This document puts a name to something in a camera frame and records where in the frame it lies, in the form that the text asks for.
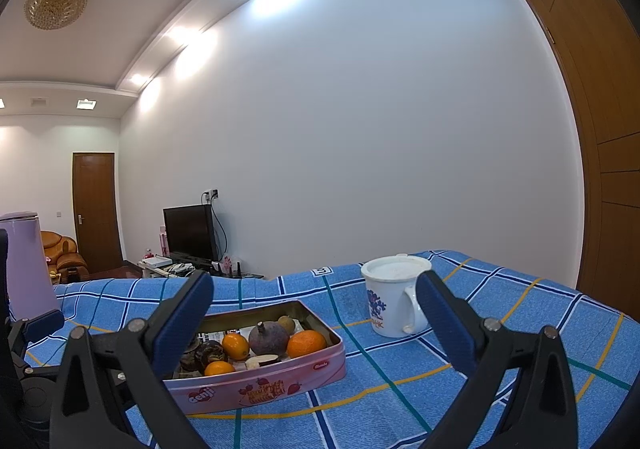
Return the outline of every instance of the pink trash can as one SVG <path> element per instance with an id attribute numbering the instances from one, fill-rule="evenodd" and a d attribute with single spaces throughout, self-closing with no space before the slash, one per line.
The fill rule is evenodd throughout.
<path id="1" fill-rule="evenodd" d="M 42 247 L 38 214 L 1 215 L 0 229 L 6 230 L 9 239 L 7 290 L 15 318 L 33 319 L 58 309 Z"/>

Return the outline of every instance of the yellow stripe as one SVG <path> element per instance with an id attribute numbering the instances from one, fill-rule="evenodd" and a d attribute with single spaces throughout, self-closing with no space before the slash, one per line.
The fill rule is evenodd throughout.
<path id="1" fill-rule="evenodd" d="M 504 323 L 505 321 L 507 321 L 508 318 L 511 317 L 511 314 L 513 314 L 516 311 L 516 308 L 519 307 L 522 302 L 524 301 L 524 298 L 527 297 L 527 294 L 529 293 L 529 290 L 531 290 L 533 287 L 535 287 L 540 281 L 542 281 L 543 278 L 539 277 L 538 279 L 534 280 L 531 285 L 527 286 L 527 288 L 525 289 L 525 291 L 522 293 L 522 295 L 520 296 L 520 299 L 518 299 L 516 301 L 516 304 L 513 305 L 511 307 L 511 310 L 507 312 L 507 314 L 502 318 L 502 323 Z"/>
<path id="2" fill-rule="evenodd" d="M 454 275 L 456 272 L 458 272 L 462 268 L 462 266 L 465 265 L 465 263 L 470 262 L 472 259 L 473 259 L 472 257 L 470 257 L 468 259 L 465 259 L 465 261 L 463 261 L 462 263 L 459 264 L 459 266 L 457 266 L 455 269 L 453 269 L 453 271 L 447 277 L 445 277 L 443 279 L 443 281 L 447 281 L 452 275 Z"/>
<path id="3" fill-rule="evenodd" d="M 31 357 L 31 359 L 33 359 L 34 361 L 36 361 L 38 363 L 38 366 L 49 366 L 48 364 L 43 364 L 41 363 L 38 358 L 33 355 L 33 353 L 31 353 L 29 350 L 27 350 L 27 355 Z"/>
<path id="4" fill-rule="evenodd" d="M 69 321 L 69 323 L 73 323 L 76 326 L 84 326 L 85 328 L 89 328 L 92 330 L 97 330 L 98 332 L 104 332 L 106 334 L 112 334 L 113 330 L 105 330 L 104 328 L 98 328 L 97 326 L 87 326 L 85 324 L 80 324 L 80 323 L 76 323 L 75 321 L 71 321 L 70 319 L 67 319 L 67 321 Z"/>
<path id="5" fill-rule="evenodd" d="M 356 326 L 356 324 L 364 324 L 364 323 L 370 323 L 370 322 L 371 322 L 370 319 L 365 319 L 364 321 L 356 321 L 355 323 L 345 324 L 345 326 Z M 342 326 L 340 326 L 340 325 L 332 326 L 331 328 L 332 328 L 332 330 L 338 330 L 338 328 L 342 328 Z"/>
<path id="6" fill-rule="evenodd" d="M 620 314 L 620 317 L 618 317 L 618 322 L 616 323 L 615 328 L 613 328 L 613 331 L 611 333 L 611 337 L 609 337 L 609 341 L 607 342 L 607 345 L 604 347 L 602 355 L 600 356 L 600 359 L 598 359 L 598 362 L 595 365 L 596 369 L 600 369 L 600 366 L 602 366 L 602 363 L 604 362 L 604 359 L 607 358 L 607 354 L 609 353 L 609 350 L 613 346 L 613 341 L 616 339 L 616 336 L 618 335 L 618 330 L 620 330 L 620 325 L 622 324 L 622 320 L 624 318 L 625 318 L 624 314 Z M 584 386 L 582 387 L 580 392 L 578 392 L 578 394 L 575 396 L 575 402 L 576 403 L 578 403 L 580 401 L 580 399 L 584 396 L 585 392 L 587 391 L 587 389 L 589 389 L 589 386 L 591 385 L 591 382 L 593 382 L 594 378 L 595 378 L 595 375 L 593 373 L 591 375 L 589 375 L 589 378 L 587 379 L 587 382 L 584 383 Z"/>
<path id="7" fill-rule="evenodd" d="M 450 367 L 451 367 L 450 364 L 440 366 L 440 368 L 432 369 L 431 371 L 427 371 L 426 373 L 416 375 L 415 377 L 409 377 L 407 379 L 394 381 L 394 384 L 399 385 L 399 384 L 406 384 L 407 382 L 418 381 L 419 379 L 431 377 L 432 375 L 435 375 L 436 373 L 444 371 L 445 369 L 449 369 Z M 293 416 L 309 415 L 311 413 L 315 413 L 316 411 L 333 409 L 334 407 L 340 407 L 342 405 L 346 405 L 351 402 L 356 402 L 356 400 L 360 400 L 372 393 L 383 391 L 388 387 L 389 387 L 388 384 L 381 384 L 375 387 L 368 387 L 367 389 L 364 389 L 363 391 L 361 391 L 357 395 L 354 395 L 353 397 L 348 397 L 342 400 L 336 400 L 335 402 L 328 402 L 326 404 L 316 405 L 314 407 L 308 407 L 306 409 L 300 409 L 298 411 L 290 411 L 289 413 L 263 413 L 263 414 L 258 413 L 256 415 L 252 415 L 252 414 L 242 415 L 242 419 L 243 420 L 245 419 L 261 420 L 261 419 L 291 418 Z M 187 415 L 187 416 L 189 416 L 190 418 L 213 418 L 216 420 L 235 420 L 236 419 L 236 415 Z"/>

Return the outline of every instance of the wooden floor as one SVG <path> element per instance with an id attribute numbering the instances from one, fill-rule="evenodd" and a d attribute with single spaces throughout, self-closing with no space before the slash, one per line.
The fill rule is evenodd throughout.
<path id="1" fill-rule="evenodd" d="M 119 269 L 105 270 L 104 272 L 95 272 L 83 277 L 81 281 L 94 281 L 96 279 L 137 279 L 142 277 L 142 271 L 138 272 L 132 267 L 125 266 Z"/>

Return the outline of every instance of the orange fruit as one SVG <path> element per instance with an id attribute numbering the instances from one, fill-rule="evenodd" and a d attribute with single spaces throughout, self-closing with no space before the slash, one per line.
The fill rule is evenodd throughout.
<path id="1" fill-rule="evenodd" d="M 326 348 L 326 339 L 315 330 L 304 330 L 293 334 L 287 344 L 287 355 L 292 359 Z"/>
<path id="2" fill-rule="evenodd" d="M 222 339 L 226 354 L 236 361 L 244 361 L 249 356 L 249 342 L 240 334 L 227 334 Z"/>
<path id="3" fill-rule="evenodd" d="M 223 373 L 233 373 L 236 369 L 224 361 L 213 361 L 204 369 L 204 376 L 222 375 Z"/>

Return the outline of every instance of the screw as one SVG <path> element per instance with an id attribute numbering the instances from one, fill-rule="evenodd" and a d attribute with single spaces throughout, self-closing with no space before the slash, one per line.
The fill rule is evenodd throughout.
<path id="1" fill-rule="evenodd" d="M 129 321 L 127 325 L 127 330 L 130 332 L 140 332 L 146 325 L 146 321 L 144 319 L 132 319 Z"/>
<path id="2" fill-rule="evenodd" d="M 502 327 L 502 323 L 495 317 L 488 317 L 482 323 L 484 327 L 490 332 L 497 332 Z"/>
<path id="3" fill-rule="evenodd" d="M 558 337 L 558 330 L 556 330 L 555 326 L 551 326 L 550 324 L 545 326 L 544 333 L 549 339 L 556 339 Z"/>
<path id="4" fill-rule="evenodd" d="M 73 330 L 71 330 L 69 337 L 71 337 L 72 339 L 81 339 L 83 335 L 84 335 L 84 327 L 76 326 Z"/>

